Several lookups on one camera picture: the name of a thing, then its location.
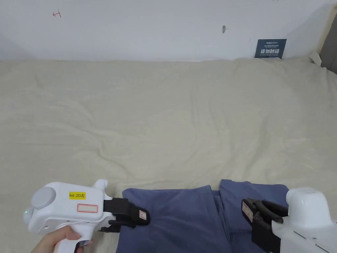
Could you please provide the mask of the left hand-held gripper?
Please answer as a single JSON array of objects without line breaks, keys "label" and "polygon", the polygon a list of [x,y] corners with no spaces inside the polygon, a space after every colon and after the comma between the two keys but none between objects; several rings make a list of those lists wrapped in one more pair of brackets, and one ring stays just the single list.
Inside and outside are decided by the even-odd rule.
[{"label": "left hand-held gripper", "polygon": [[99,179],[91,187],[52,182],[39,189],[31,198],[31,205],[23,220],[30,232],[46,235],[69,225],[81,237],[63,239],[57,253],[74,253],[77,246],[85,246],[95,231],[120,233],[122,226],[135,228],[150,224],[149,211],[126,198],[116,198],[115,216],[103,210],[104,201],[112,200],[105,193],[107,180]]}]

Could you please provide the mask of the person's left hand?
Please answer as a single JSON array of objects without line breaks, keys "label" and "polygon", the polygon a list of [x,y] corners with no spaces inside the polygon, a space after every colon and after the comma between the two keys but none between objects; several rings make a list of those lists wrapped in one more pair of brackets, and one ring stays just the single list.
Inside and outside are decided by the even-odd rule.
[{"label": "person's left hand", "polygon": [[55,247],[64,239],[78,240],[80,234],[76,233],[71,226],[64,226],[58,230],[46,234],[41,241],[33,248],[32,253],[53,253]]}]

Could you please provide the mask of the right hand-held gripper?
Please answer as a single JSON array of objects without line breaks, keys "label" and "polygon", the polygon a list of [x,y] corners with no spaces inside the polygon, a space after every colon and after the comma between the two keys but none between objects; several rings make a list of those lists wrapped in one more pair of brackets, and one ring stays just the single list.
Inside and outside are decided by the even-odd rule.
[{"label": "right hand-held gripper", "polygon": [[252,227],[251,240],[267,253],[335,253],[337,223],[324,194],[304,187],[286,194],[288,207],[244,198],[242,214]]}]

